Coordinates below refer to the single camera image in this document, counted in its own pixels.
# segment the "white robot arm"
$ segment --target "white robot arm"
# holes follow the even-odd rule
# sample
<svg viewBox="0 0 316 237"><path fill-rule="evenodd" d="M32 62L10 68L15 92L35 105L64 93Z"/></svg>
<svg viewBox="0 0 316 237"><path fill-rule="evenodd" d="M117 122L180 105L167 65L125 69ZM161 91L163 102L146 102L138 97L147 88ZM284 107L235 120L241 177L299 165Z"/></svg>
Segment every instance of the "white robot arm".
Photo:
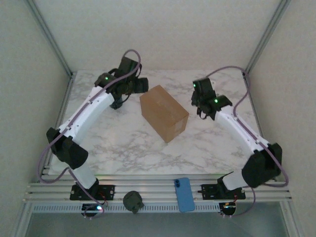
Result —
<svg viewBox="0 0 316 237"><path fill-rule="evenodd" d="M209 78L193 82L195 91L192 95L192 105L197 106L197 114L201 112L218 122L238 141L245 155L249 157L243 169L236 170L218 179L222 192L237 188L252 187L269 181L280 174L280 169L264 149L266 147L281 163L282 149L275 143L270 144L258 135L238 114L234 114L231 101L224 95L216 96Z"/></svg>
<svg viewBox="0 0 316 237"><path fill-rule="evenodd" d="M85 99L83 104L77 109L77 111L66 121L64 124L59 126L59 130L63 131L68 123L74 118L74 116L78 113L80 109L88 103L88 106L84 109L84 111L76 118L74 123L68 127L67 132L64 134L65 137L72 137L72 141L76 144L80 145L83 138L85 137L88 129L91 125L99 118L101 113L110 105L112 105L115 101L112 94L103 93L99 95L94 102L90 102L90 99L97 94L102 87L96 86L94 87L88 97ZM86 189L90 189L91 186L95 183L96 178L92 171L90 170L87 162L84 162L80 167L76 167L72 169L72 172L78 179L78 181L84 186Z"/></svg>
<svg viewBox="0 0 316 237"><path fill-rule="evenodd" d="M58 129L50 128L47 133L47 139L51 143L58 136L60 131L67 131L52 146L52 152L61 162L65 162L78 182L86 189L98 184L98 180L87 165L88 152L80 146L90 126L99 118L101 113L107 108L118 109L123 102L123 94L144 93L148 91L148 79L138 78L136 71L131 76L113 82L117 78L128 74L136 68L138 62L123 57L118 69L113 69L108 73L103 73L94 83L90 94L77 109L77 111Z"/></svg>

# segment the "blue smartphone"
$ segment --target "blue smartphone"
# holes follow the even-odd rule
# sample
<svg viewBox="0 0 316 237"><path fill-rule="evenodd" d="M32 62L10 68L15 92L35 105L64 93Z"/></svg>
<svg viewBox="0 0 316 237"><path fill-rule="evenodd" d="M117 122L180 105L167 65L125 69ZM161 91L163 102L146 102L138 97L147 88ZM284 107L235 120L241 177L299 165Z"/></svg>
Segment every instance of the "blue smartphone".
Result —
<svg viewBox="0 0 316 237"><path fill-rule="evenodd" d="M188 178L175 179L174 187L180 212L194 211L196 206L193 201L190 180Z"/></svg>

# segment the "cable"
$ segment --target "cable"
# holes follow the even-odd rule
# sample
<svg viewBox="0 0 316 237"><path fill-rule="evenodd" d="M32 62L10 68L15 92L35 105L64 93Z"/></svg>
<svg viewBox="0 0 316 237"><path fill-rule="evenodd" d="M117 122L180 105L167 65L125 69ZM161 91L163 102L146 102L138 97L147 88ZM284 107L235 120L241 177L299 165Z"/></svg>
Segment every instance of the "cable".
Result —
<svg viewBox="0 0 316 237"><path fill-rule="evenodd" d="M233 114L237 118L237 122L242 126L242 128L244 128L246 130L246 132L256 141L257 137L238 119L237 113L236 113L236 109L239 106L239 104L249 94L249 90L250 90L250 85L251 84L250 84L250 78L249 78L249 75L248 75L247 71L245 69L241 68L241 67L238 67L238 66L225 66L225 67L216 69L215 71L213 71L210 74L206 75L206 77L209 77L209 76L213 75L216 72L219 72L221 70L228 69L228 68L239 69L242 73L244 73L245 78L248 79L247 80L248 86L246 87L247 91L246 91L245 95L235 104L234 109L233 109ZM286 171L283 169L281 164L278 162L277 158L272 154L272 152L270 152L270 150L263 143L259 142L259 145L271 156L271 158L276 163L277 167L281 170L282 174L285 177L285 183L284 184L264 184L264 185L270 186L270 187L285 187L285 186L287 186L288 182L289 182L289 178L288 178L288 175L287 175Z"/></svg>
<svg viewBox="0 0 316 237"><path fill-rule="evenodd" d="M121 104L123 104L124 102L126 102L126 100L128 100L129 99L129 97L130 97L130 95L128 95L127 96L127 98L125 99L125 100L123 100L122 102L120 102L120 103L117 103L118 105L121 105Z"/></svg>
<svg viewBox="0 0 316 237"><path fill-rule="evenodd" d="M108 204L108 201L106 200L106 198L105 198L105 196L102 194L102 193L99 193L100 195L101 195L101 197L103 198L103 200L104 200L104 203L103 203L103 205L106 203L107 204L107 207L109 206L109 204Z"/></svg>
<svg viewBox="0 0 316 237"><path fill-rule="evenodd" d="M40 173L40 167L43 163L43 160L44 160L44 157L45 157L45 154L49 151L49 149L51 148L51 146L53 146L67 131L68 131L68 128L71 127L73 125L73 123L76 121L76 119L80 116L80 114L84 111L84 109L91 103L93 102L100 94L106 92L106 89L109 88L111 85L113 85L114 83L118 82L119 80L122 80L122 79L125 79L127 77L129 77L130 75L134 74L135 72L137 72L137 70L139 69L139 66L140 66L140 63L141 63L141 57L139 55L139 53L134 50L134 49L129 49L128 51L126 51L122 58L125 57L125 55L129 52L134 52L137 57L138 57L138 63L136 65L136 67L130 71L129 73L125 74L124 76L122 77L119 77L115 80L113 80L112 82L108 83L105 87L103 87L98 93L96 93L91 99L89 102L85 103L81 109L74 115L73 119L68 123L68 125L66 126L66 128L51 142L49 143L45 148L44 150L42 151L41 155L40 155L40 158L38 160L38 163L37 163L37 172L36 172L36 175L37 175L37 178L39 179L40 182L42 183L45 183L45 184L52 184L52 183L55 183L56 181L58 181L64 174L67 170L69 170L69 172L71 171L68 167L65 168L62 173L56 178L56 179L53 179L53 180L44 180L42 179L41 177L41 173Z"/></svg>
<svg viewBox="0 0 316 237"><path fill-rule="evenodd" d="M233 202L236 202L238 200L238 197L236 194L234 194L234 201Z"/></svg>
<svg viewBox="0 0 316 237"><path fill-rule="evenodd" d="M93 196L90 195L90 193L88 193L86 191L86 189L84 188L84 186L78 181L78 179L76 178L75 174L71 171L71 169L69 169L69 173L70 175L73 177L73 179L75 180L75 182L77 183L77 185L82 189L82 191L94 202L96 202L101 208L102 208L102 214L104 213L104 207L103 204L100 203L97 199L95 199ZM85 210L84 210L84 217L86 217L86 212L89 208L94 207L95 204L88 206Z"/></svg>
<svg viewBox="0 0 316 237"><path fill-rule="evenodd" d="M251 190L252 190L252 193L253 193L253 202L252 202L251 206L247 210L245 210L244 212L242 212L240 214L237 214L237 215L232 215L232 216L234 216L234 217L235 216L242 216L243 214L246 214L247 212L249 212L253 208L254 204L256 203L256 193L255 193L253 188L251 188Z"/></svg>

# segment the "brown cardboard box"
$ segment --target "brown cardboard box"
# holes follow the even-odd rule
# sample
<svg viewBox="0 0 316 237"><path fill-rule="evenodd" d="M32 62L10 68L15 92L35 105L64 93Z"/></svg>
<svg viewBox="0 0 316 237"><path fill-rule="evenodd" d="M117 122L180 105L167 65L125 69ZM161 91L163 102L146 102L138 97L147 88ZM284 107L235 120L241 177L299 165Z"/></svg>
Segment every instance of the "brown cardboard box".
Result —
<svg viewBox="0 0 316 237"><path fill-rule="evenodd" d="M157 85L140 96L142 115L168 143L186 129L189 113Z"/></svg>

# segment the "marble tabletop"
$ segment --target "marble tabletop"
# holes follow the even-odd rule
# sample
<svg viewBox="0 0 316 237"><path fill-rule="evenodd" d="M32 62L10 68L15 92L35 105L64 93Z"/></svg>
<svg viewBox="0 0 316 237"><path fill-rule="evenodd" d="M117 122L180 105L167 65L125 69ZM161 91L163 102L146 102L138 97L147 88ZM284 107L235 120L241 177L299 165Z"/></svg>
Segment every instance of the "marble tabletop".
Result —
<svg viewBox="0 0 316 237"><path fill-rule="evenodd" d="M90 93L104 71L78 71L64 120ZM166 144L141 115L140 94L133 94L118 110L107 108L91 126L81 146L89 152L88 164L95 174L225 174L242 168L247 161L238 143L216 122L201 120L191 106L192 81L211 70L143 70L149 88L164 87L189 113L186 130ZM235 104L246 92L237 70L224 70L211 78L216 93ZM258 132L249 99L238 114ZM55 156L48 174L66 167Z"/></svg>

